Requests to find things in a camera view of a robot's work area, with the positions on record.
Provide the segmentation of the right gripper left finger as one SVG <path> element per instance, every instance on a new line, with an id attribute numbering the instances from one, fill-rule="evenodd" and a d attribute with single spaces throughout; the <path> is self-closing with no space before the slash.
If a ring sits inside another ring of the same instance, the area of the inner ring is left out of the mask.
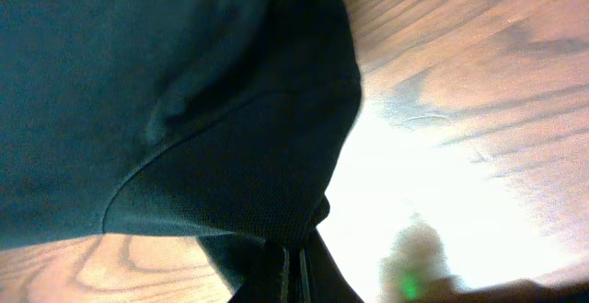
<path id="1" fill-rule="evenodd" d="M 289 251 L 266 243 L 245 283 L 229 303 L 287 303 L 289 276 Z"/>

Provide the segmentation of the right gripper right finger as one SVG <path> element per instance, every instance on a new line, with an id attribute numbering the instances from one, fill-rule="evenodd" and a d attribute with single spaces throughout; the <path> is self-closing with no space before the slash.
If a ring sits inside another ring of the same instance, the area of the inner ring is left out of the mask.
<path id="1" fill-rule="evenodd" d="M 298 301 L 301 303 L 364 303 L 345 280 L 317 230 L 298 252 Z"/>

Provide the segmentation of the black t-shirt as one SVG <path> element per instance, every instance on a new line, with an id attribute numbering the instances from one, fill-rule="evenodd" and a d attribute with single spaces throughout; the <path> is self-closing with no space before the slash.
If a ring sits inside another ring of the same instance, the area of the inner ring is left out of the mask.
<path id="1" fill-rule="evenodd" d="M 1 246 L 298 252 L 362 98 L 342 0 L 1 0 Z"/>

